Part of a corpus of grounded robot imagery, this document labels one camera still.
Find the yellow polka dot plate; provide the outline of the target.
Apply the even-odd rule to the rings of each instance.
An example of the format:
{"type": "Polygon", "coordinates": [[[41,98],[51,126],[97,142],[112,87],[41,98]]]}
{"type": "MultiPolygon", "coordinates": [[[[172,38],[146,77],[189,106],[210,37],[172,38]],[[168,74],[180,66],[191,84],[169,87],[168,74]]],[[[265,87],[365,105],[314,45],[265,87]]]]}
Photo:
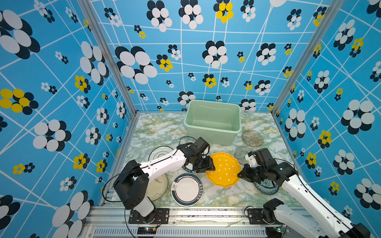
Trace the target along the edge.
{"type": "Polygon", "coordinates": [[[216,186],[229,188],[240,180],[238,173],[242,170],[240,163],[232,155],[218,152],[211,155],[215,171],[207,171],[207,178],[216,186]]]}

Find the large white green-rimmed plate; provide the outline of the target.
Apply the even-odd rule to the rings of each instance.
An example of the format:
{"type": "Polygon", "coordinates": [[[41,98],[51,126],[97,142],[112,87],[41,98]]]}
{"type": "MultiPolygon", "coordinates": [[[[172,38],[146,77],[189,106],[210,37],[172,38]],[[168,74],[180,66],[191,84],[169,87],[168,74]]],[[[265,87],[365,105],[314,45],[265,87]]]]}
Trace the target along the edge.
{"type": "Polygon", "coordinates": [[[202,194],[202,181],[195,174],[181,174],[174,179],[171,185],[171,195],[180,206],[194,206],[200,201],[202,194]]]}

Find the small white green-rimmed plate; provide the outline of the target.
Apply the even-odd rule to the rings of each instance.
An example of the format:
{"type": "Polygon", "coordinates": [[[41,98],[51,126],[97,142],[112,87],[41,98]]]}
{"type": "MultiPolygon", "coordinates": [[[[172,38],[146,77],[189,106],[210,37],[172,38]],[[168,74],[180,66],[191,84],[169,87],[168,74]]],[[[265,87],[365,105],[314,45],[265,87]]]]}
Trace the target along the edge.
{"type": "Polygon", "coordinates": [[[187,165],[182,166],[182,168],[188,172],[188,173],[195,173],[195,170],[193,168],[193,164],[189,163],[187,165]]]}

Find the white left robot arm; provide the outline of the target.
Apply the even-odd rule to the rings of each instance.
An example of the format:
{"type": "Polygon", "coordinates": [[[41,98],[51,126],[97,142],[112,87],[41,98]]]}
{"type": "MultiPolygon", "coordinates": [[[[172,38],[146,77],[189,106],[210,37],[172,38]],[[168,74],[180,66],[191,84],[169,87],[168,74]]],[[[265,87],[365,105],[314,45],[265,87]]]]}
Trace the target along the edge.
{"type": "Polygon", "coordinates": [[[129,161],[116,178],[113,187],[123,206],[134,210],[143,218],[153,220],[156,206],[146,196],[148,186],[159,176],[191,164],[196,173],[215,171],[212,158],[208,156],[209,144],[191,142],[177,146],[175,150],[157,159],[138,163],[129,161]]]}

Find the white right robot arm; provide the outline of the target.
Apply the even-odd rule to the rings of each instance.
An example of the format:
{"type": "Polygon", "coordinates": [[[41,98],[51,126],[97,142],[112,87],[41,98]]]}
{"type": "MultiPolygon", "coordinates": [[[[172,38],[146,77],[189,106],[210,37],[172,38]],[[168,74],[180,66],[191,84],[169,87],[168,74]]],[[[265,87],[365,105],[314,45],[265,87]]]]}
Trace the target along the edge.
{"type": "Polygon", "coordinates": [[[354,224],[310,188],[298,172],[287,162],[272,168],[245,164],[238,177],[248,182],[268,179],[292,195],[314,218],[305,219],[283,201],[272,199],[264,204],[263,219],[267,223],[280,222],[306,238],[369,238],[371,232],[362,223],[354,224]]]}

